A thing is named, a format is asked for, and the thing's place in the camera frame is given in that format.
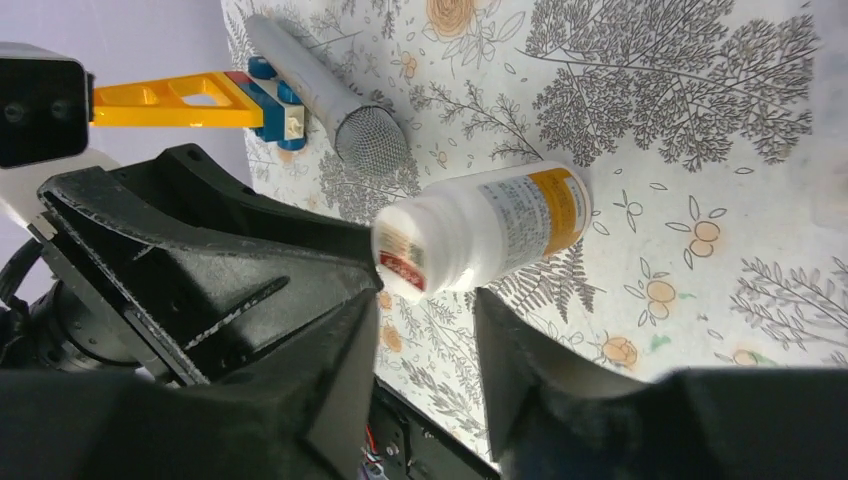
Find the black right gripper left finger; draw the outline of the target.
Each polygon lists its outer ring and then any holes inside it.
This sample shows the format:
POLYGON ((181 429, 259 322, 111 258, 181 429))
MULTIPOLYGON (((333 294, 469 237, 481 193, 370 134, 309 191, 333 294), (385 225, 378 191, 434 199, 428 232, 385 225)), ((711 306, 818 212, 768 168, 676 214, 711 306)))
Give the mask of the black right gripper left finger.
POLYGON ((136 374, 1 377, 5 479, 354 479, 373 384, 367 289, 212 385, 136 374))

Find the white orange pill bottle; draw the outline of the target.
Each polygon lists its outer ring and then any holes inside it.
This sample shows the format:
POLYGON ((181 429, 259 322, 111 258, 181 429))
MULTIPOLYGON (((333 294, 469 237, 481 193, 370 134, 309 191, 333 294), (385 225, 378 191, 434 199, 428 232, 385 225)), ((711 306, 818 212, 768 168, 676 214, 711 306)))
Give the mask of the white orange pill bottle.
POLYGON ((376 271, 417 303, 485 286, 574 246, 589 224, 585 182, 541 161, 435 182, 376 215, 376 271))

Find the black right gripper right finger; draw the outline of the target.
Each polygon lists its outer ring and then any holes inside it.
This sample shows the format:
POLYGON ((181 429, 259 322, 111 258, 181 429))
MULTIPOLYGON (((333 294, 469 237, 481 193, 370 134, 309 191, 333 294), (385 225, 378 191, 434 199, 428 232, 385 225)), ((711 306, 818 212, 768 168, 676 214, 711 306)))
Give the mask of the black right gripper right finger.
POLYGON ((847 373, 685 368, 644 383, 478 289, 491 455, 506 479, 843 479, 847 373))

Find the clear plastic pill organizer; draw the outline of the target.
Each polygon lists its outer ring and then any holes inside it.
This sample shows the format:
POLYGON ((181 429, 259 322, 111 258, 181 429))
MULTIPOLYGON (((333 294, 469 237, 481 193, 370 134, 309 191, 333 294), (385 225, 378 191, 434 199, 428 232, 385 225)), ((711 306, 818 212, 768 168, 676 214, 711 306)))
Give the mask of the clear plastic pill organizer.
POLYGON ((822 51, 814 62, 811 87, 815 221, 847 229, 847 55, 822 51))

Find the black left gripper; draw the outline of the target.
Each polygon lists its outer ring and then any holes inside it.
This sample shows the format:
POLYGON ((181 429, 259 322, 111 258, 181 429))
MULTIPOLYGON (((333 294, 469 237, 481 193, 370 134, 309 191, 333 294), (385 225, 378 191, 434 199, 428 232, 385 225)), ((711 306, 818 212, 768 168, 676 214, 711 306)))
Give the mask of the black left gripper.
POLYGON ((195 144, 58 174, 37 196, 46 218, 1 270, 4 370, 209 384, 382 287, 368 228, 260 195, 195 144), (27 302, 38 261, 54 282, 27 302))

